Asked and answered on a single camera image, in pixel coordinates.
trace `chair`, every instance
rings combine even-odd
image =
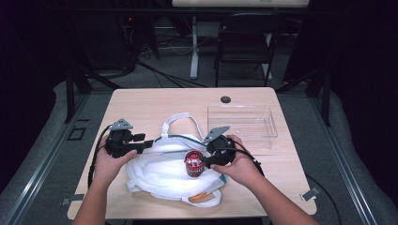
[[[221,21],[214,64],[215,86],[219,84],[220,62],[256,64],[255,69],[261,64],[268,64],[267,73],[263,71],[264,86],[267,86],[277,38],[283,29],[283,19],[278,15],[238,13]],[[271,34],[269,43],[266,34]]]

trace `forearm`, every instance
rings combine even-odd
[[[318,224],[267,179],[259,179],[248,189],[261,203],[273,224]]]
[[[93,182],[73,224],[105,224],[108,186]]]

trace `chair leg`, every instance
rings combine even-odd
[[[271,63],[268,64],[268,68],[267,68],[267,73],[266,73],[266,78],[264,80],[264,86],[266,87],[268,84],[268,77],[269,77],[269,73],[271,72]]]
[[[219,60],[216,58],[216,61],[214,63],[214,66],[216,68],[216,82],[215,82],[215,87],[219,86],[219,66],[220,66],[220,62]]]

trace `metal bracket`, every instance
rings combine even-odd
[[[68,199],[62,199],[61,203],[62,205],[64,204],[70,204],[73,201],[81,201],[84,198],[84,194],[75,194],[70,196]]]
[[[125,119],[119,119],[114,122],[110,127],[110,130],[123,130],[123,129],[132,129],[132,125],[129,124]]]
[[[216,138],[220,137],[225,131],[227,131],[230,127],[215,127],[207,134],[207,136],[203,139],[202,143],[209,143]]]
[[[319,194],[321,191],[314,187],[311,190],[307,191],[307,193],[303,195],[299,195],[303,201],[309,201],[310,199],[316,199],[316,195]]]

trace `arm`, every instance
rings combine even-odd
[[[228,138],[241,144],[241,139],[237,136],[231,135]],[[318,224],[262,176],[247,156],[237,153],[230,165],[211,165],[211,168],[229,175],[248,188],[261,203],[273,224]]]
[[[101,140],[100,146],[105,145],[107,137]],[[116,178],[120,168],[132,160],[137,151],[130,151],[124,157],[113,158],[102,147],[96,160],[96,170],[93,183],[85,194],[83,203],[73,220],[73,224],[105,224],[106,198],[108,187]]]

